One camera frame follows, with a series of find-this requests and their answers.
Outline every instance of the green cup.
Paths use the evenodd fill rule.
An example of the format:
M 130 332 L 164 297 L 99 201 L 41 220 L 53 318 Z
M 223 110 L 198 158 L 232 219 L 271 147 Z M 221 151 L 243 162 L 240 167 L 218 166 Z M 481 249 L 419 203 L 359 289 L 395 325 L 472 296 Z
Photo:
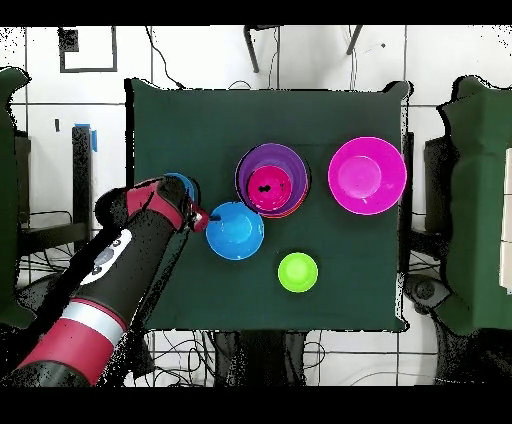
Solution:
M 277 277 L 286 290 L 303 293 L 315 285 L 318 267 L 311 256 L 301 252 L 290 253 L 279 264 Z

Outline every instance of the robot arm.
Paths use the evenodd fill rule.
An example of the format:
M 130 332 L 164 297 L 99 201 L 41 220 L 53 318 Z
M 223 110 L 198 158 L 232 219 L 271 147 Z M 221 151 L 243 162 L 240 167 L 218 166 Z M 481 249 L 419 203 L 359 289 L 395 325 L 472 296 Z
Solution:
M 191 201 L 182 181 L 167 176 L 107 193 L 96 215 L 108 228 L 102 231 L 116 229 L 115 238 L 79 280 L 60 318 L 3 385 L 94 386 L 151 285 L 169 239 L 185 226 L 202 231 L 208 224 L 208 215 Z

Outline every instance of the blue bowl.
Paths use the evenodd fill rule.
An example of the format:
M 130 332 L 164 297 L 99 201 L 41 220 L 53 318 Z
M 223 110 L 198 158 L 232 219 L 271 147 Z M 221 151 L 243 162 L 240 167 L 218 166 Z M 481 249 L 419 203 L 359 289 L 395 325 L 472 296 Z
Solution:
M 168 177 L 178 177 L 181 181 L 183 181 L 183 184 L 185 184 L 185 189 L 188 190 L 189 197 L 194 201 L 197 202 L 196 199 L 196 189 L 192 181 L 190 181 L 185 175 L 179 174 L 177 172 L 168 172 Z
M 263 219 L 242 202 L 224 203 L 211 213 L 219 218 L 206 227 L 206 240 L 225 259 L 239 261 L 253 255 L 263 242 Z

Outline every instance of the dark green tablecloth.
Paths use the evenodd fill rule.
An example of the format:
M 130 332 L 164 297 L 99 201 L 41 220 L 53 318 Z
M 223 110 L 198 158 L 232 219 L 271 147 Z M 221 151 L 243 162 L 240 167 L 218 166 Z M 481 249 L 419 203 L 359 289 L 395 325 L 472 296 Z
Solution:
M 400 148 L 407 83 L 377 93 L 169 91 L 134 79 L 132 89 L 135 182 L 181 172 L 199 182 L 202 206 L 211 211 L 237 200 L 236 165 L 265 142 L 292 147 L 312 173 L 305 203 L 289 217 L 265 219 L 265 239 L 249 259 L 222 259 L 204 234 L 192 234 L 148 329 L 404 328 L 395 316 L 397 206 L 376 216 L 347 212 L 331 197 L 327 168 L 355 137 Z M 171 241 L 163 264 L 174 248 Z M 277 279 L 280 260 L 292 251 L 319 266 L 307 293 L 287 292 Z
M 446 278 L 454 292 L 437 309 L 457 334 L 512 329 L 512 296 L 499 285 L 506 149 L 512 147 L 512 91 L 461 78 L 440 108 L 460 154 L 451 179 L 453 236 Z
M 18 279 L 18 181 L 14 149 L 14 120 L 9 106 L 12 94 L 25 86 L 28 75 L 19 68 L 0 67 L 0 324 L 27 327 L 34 314 L 15 300 Z

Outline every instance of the white stripe band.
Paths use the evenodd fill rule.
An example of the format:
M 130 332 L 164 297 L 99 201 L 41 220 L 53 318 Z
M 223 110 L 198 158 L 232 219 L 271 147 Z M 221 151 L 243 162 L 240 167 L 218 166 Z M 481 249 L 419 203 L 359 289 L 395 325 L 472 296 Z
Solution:
M 71 302 L 61 318 L 67 318 L 96 330 L 108 339 L 113 346 L 117 345 L 123 335 L 123 328 L 119 323 L 99 309 L 85 303 Z

